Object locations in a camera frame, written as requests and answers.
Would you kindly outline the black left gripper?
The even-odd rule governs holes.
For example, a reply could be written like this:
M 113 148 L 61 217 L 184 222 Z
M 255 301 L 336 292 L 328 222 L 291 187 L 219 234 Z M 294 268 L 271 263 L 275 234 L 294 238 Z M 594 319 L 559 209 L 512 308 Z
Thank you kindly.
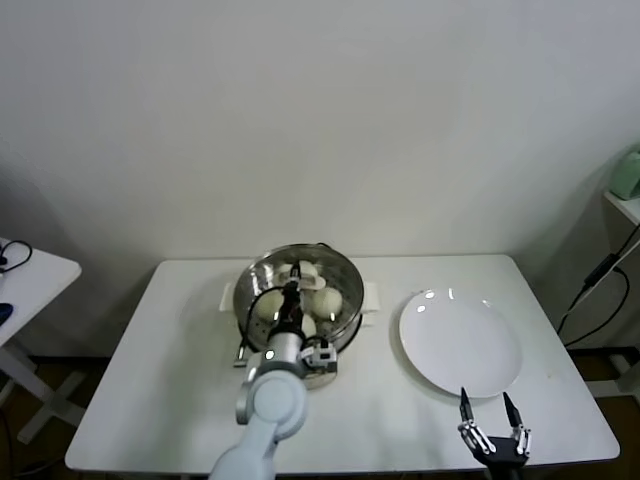
M 304 313 L 301 307 L 300 292 L 309 289 L 309 276 L 299 270 L 298 264 L 292 264 L 283 273 L 283 279 L 283 304 L 279 310 L 276 332 L 303 334 Z

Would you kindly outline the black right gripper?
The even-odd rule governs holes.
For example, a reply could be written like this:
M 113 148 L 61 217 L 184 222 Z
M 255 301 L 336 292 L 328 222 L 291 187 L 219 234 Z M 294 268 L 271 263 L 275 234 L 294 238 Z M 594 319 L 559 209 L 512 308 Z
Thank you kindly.
M 483 455 L 485 465 L 525 465 L 530 456 L 531 430 L 524 426 L 520 411 L 507 392 L 503 393 L 503 400 L 512 428 L 511 437 L 488 437 L 478 427 L 464 387 L 460 392 L 458 431 L 473 454 Z

